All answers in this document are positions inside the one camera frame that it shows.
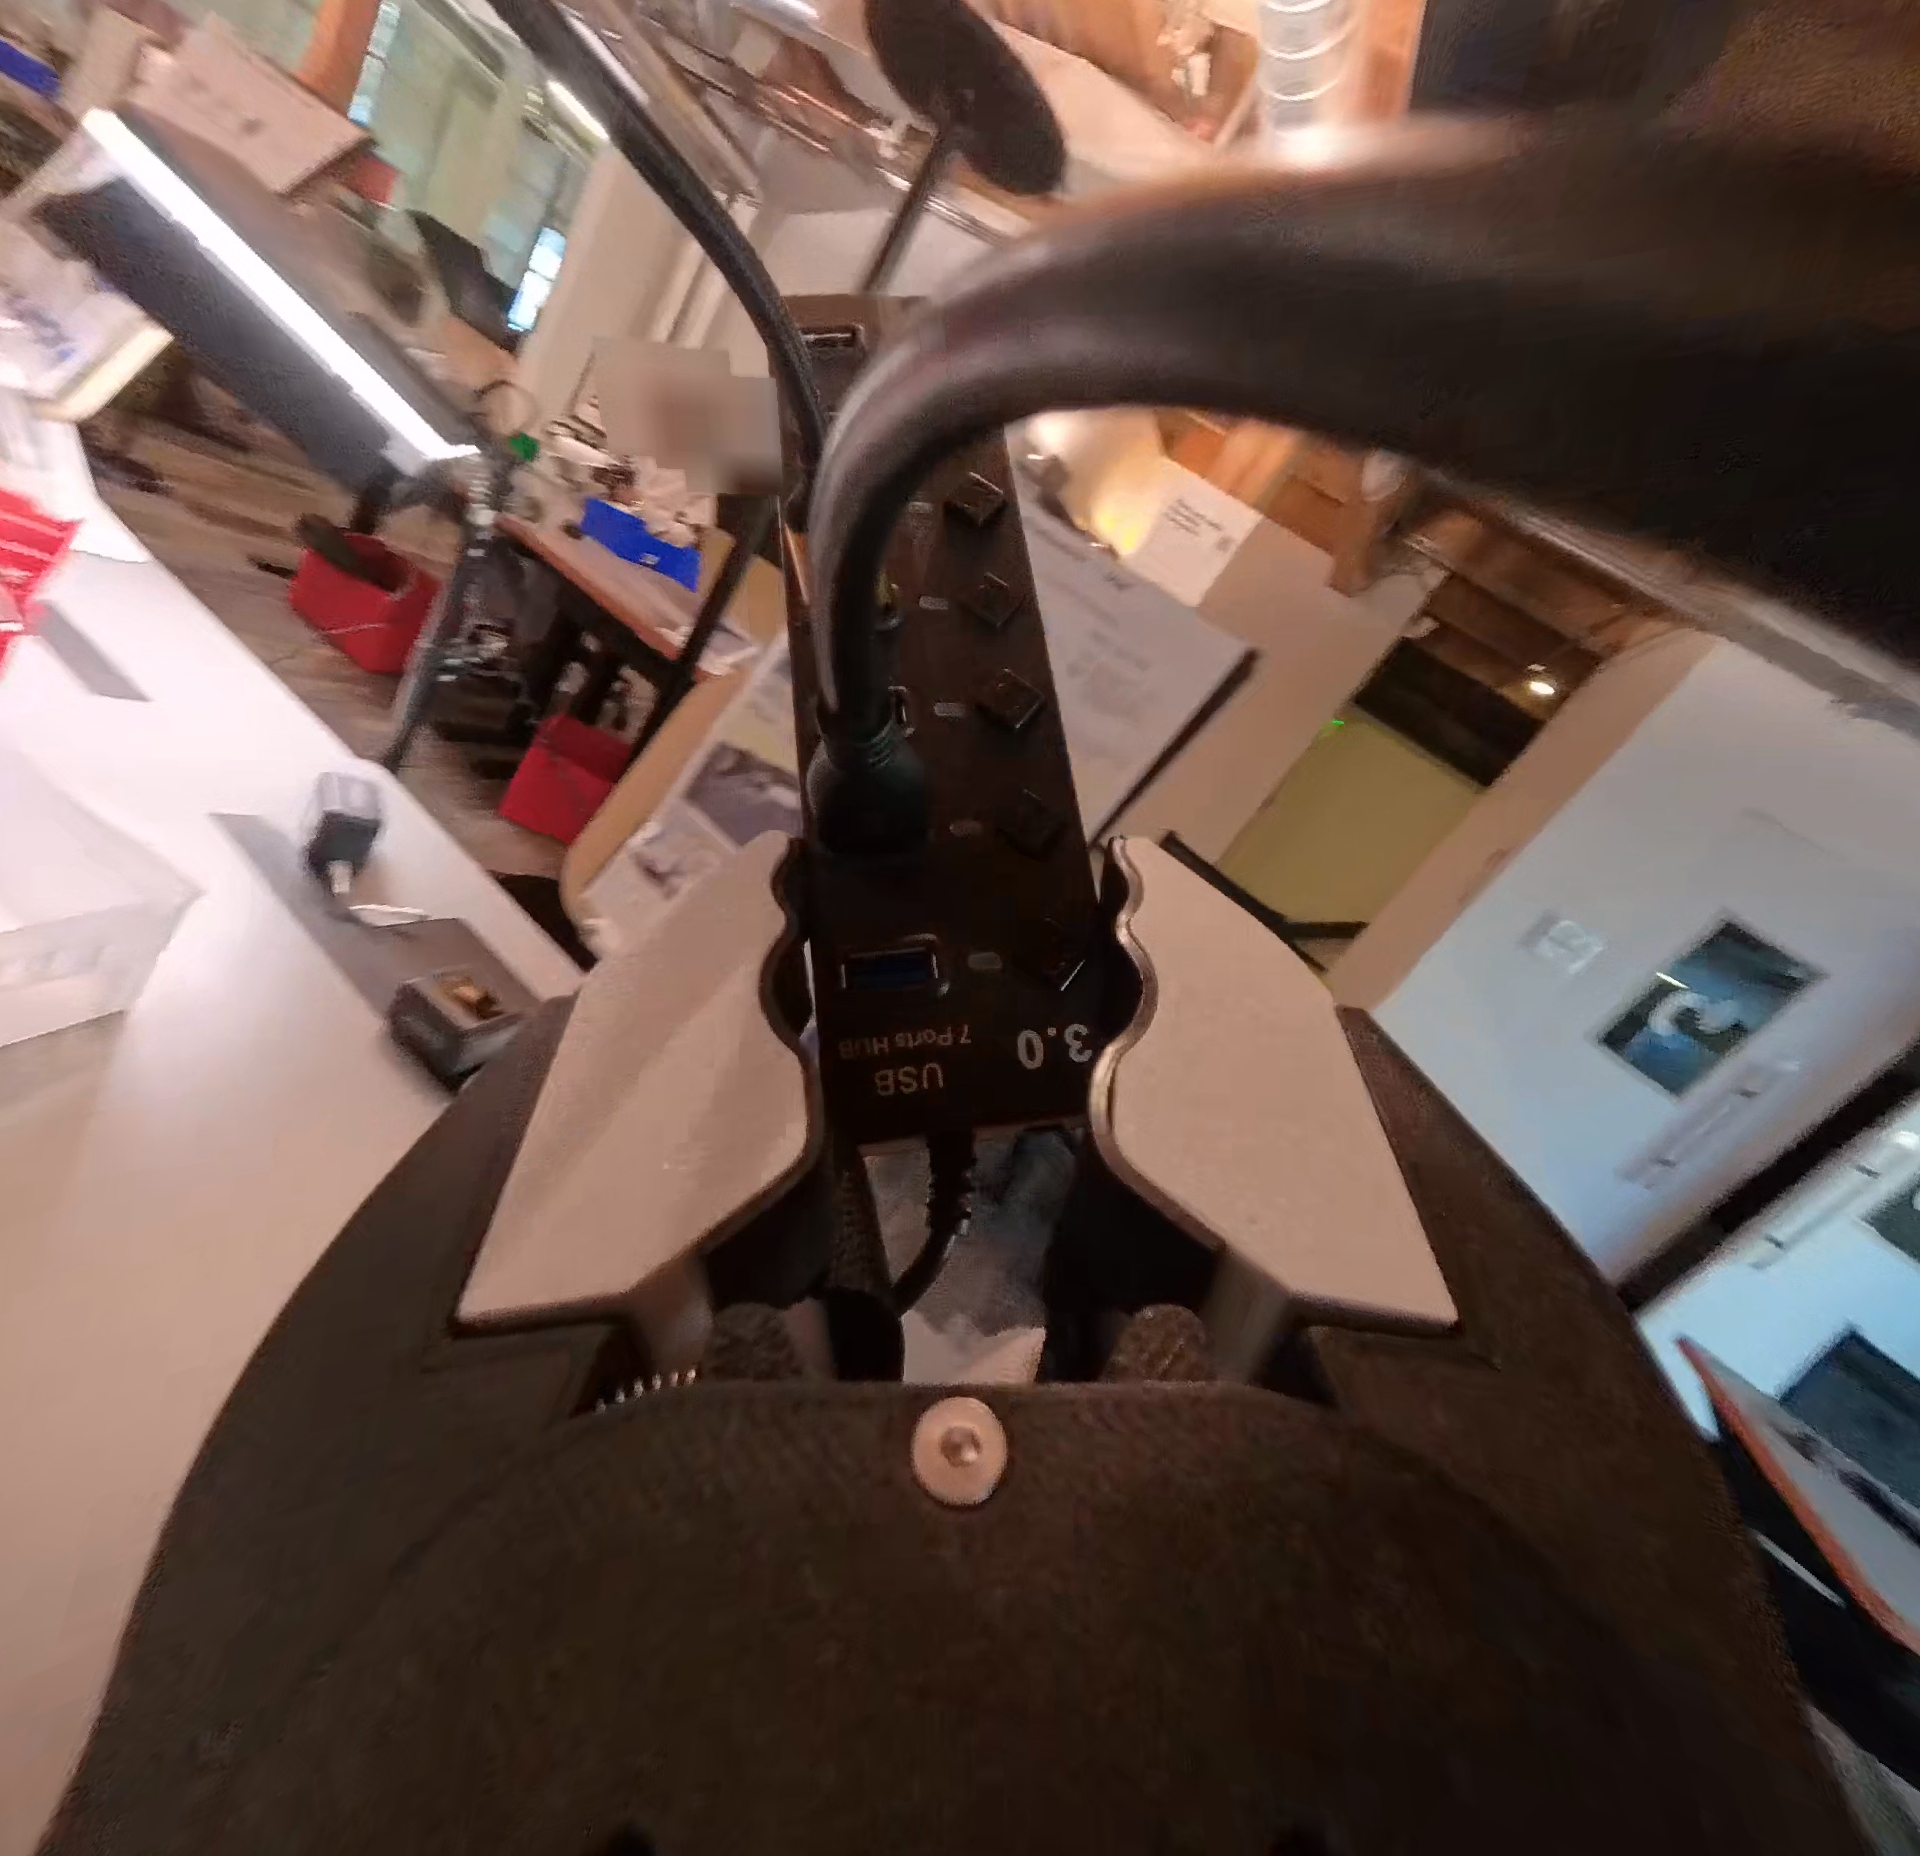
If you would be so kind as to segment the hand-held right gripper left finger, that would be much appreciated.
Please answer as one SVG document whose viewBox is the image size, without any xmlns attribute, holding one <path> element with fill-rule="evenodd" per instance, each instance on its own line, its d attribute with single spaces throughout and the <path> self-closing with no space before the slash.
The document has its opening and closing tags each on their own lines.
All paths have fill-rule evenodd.
<svg viewBox="0 0 1920 1856">
<path fill-rule="evenodd" d="M 773 981 L 794 841 L 759 836 L 585 980 L 457 1305 L 708 1330 L 706 1256 L 820 1152 L 820 1085 Z"/>
</svg>

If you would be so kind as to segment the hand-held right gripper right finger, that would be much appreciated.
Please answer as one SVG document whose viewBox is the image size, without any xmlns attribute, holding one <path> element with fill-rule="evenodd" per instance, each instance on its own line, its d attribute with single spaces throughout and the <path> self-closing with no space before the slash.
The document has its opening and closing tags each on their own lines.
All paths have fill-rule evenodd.
<svg viewBox="0 0 1920 1856">
<path fill-rule="evenodd" d="M 1108 867 L 1141 1000 L 1095 1063 L 1091 1140 L 1127 1192 L 1206 1249 L 1210 1334 L 1456 1330 L 1329 988 L 1162 844 L 1117 837 Z"/>
</svg>

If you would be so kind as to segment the black USB hub with switches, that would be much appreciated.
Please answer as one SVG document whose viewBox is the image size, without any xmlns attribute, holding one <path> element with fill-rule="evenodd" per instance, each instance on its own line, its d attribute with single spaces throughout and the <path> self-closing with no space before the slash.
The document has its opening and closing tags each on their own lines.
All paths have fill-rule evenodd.
<svg viewBox="0 0 1920 1856">
<path fill-rule="evenodd" d="M 789 884 L 830 1123 L 880 1150 L 1081 1120 L 1111 947 L 1003 442 L 925 482 L 887 578 L 883 654 L 928 837 L 858 863 L 803 817 Z"/>
</svg>

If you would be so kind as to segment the clear plastic bin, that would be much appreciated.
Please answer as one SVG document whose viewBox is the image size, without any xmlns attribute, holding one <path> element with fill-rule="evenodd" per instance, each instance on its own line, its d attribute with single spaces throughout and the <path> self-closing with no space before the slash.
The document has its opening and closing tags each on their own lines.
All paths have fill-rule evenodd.
<svg viewBox="0 0 1920 1856">
<path fill-rule="evenodd" d="M 2 750 L 2 1046 L 128 1013 L 201 886 Z"/>
</svg>

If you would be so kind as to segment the red storage crate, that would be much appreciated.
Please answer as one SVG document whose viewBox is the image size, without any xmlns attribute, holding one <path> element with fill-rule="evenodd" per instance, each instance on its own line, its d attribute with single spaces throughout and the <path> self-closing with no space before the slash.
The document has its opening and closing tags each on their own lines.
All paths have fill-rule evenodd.
<svg viewBox="0 0 1920 1856">
<path fill-rule="evenodd" d="M 621 735 L 571 714 L 542 719 L 507 783 L 497 814 L 533 836 L 572 846 L 630 764 Z"/>
<path fill-rule="evenodd" d="M 382 537 L 346 532 L 349 563 L 303 549 L 288 588 L 292 612 L 356 670 L 401 677 L 414 657 L 442 578 Z"/>
</svg>

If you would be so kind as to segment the grey power adapter cube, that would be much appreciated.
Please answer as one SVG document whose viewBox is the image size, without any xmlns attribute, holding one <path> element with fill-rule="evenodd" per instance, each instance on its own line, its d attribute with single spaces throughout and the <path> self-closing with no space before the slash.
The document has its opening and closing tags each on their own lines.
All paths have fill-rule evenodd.
<svg viewBox="0 0 1920 1856">
<path fill-rule="evenodd" d="M 381 786 L 361 773 L 325 772 L 317 778 L 306 825 L 303 864 L 336 905 L 353 894 L 382 833 Z"/>
</svg>

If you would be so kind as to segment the instruction sign on stand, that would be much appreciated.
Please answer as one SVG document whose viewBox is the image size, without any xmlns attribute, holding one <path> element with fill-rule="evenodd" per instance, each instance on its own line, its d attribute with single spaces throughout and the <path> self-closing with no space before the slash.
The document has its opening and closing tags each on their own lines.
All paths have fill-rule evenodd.
<svg viewBox="0 0 1920 1856">
<path fill-rule="evenodd" d="M 2 388 L 54 421 L 105 412 L 173 345 L 88 263 L 2 224 Z"/>
<path fill-rule="evenodd" d="M 1236 689 L 1254 651 L 1049 517 L 1028 525 L 1028 547 L 1077 807 L 1100 837 Z M 690 693 L 569 848 L 562 901 L 591 950 L 627 948 L 757 836 L 801 833 L 794 667 L 775 604 L 775 574 L 761 561 L 747 624 L 771 638 Z"/>
</svg>

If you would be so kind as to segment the long wooden work table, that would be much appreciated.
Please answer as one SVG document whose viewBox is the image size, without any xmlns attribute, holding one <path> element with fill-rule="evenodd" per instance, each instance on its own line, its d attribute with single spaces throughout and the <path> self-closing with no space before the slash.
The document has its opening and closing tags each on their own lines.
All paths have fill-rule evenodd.
<svg viewBox="0 0 1920 1856">
<path fill-rule="evenodd" d="M 599 604 L 649 651 L 678 658 L 691 638 L 716 574 L 699 574 L 694 588 L 643 563 L 621 560 L 585 537 L 571 537 L 525 517 L 507 517 L 497 530 L 519 550 L 560 572 L 572 591 Z M 761 641 L 737 621 L 735 605 L 719 614 L 696 658 L 701 674 L 730 674 L 759 658 Z"/>
</svg>

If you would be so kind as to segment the blue plastic bin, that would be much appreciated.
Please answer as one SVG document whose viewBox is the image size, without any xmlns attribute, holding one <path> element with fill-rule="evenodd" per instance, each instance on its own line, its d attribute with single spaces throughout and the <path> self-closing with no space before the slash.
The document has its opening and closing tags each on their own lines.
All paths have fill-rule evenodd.
<svg viewBox="0 0 1920 1856">
<path fill-rule="evenodd" d="M 606 549 L 614 560 L 662 574 L 688 592 L 703 584 L 699 537 L 688 542 L 662 535 L 648 522 L 608 500 L 585 500 L 579 522 L 581 539 Z"/>
</svg>

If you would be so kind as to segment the wooden top desk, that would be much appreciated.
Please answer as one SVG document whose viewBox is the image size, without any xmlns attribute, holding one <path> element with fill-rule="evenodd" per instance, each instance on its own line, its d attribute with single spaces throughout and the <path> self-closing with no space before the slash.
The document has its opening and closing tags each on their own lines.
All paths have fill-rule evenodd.
<svg viewBox="0 0 1920 1856">
<path fill-rule="evenodd" d="M 1728 1363 L 1688 1338 L 1677 1352 L 1701 1384 L 1722 1437 L 1758 1471 L 1826 1591 L 1919 1655 L 1919 1512 Z"/>
</svg>

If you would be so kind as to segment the black disc pole stand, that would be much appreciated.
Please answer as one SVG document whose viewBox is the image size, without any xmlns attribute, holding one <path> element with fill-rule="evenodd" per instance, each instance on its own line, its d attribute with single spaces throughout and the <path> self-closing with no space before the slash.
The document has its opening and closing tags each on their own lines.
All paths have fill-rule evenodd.
<svg viewBox="0 0 1920 1856">
<path fill-rule="evenodd" d="M 990 189 L 1047 198 L 1064 189 L 1065 132 L 1035 74 L 969 0 L 865 0 L 868 40 L 891 90 L 931 130 L 887 235 L 856 290 L 880 294 L 954 166 Z"/>
</svg>

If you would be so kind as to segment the silver spiral air duct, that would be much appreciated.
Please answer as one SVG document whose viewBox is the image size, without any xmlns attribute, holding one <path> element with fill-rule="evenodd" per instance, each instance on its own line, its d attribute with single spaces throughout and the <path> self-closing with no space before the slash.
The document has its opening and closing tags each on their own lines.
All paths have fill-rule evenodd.
<svg viewBox="0 0 1920 1856">
<path fill-rule="evenodd" d="M 1257 0 L 1271 138 L 1407 114 L 1427 0 Z"/>
</svg>

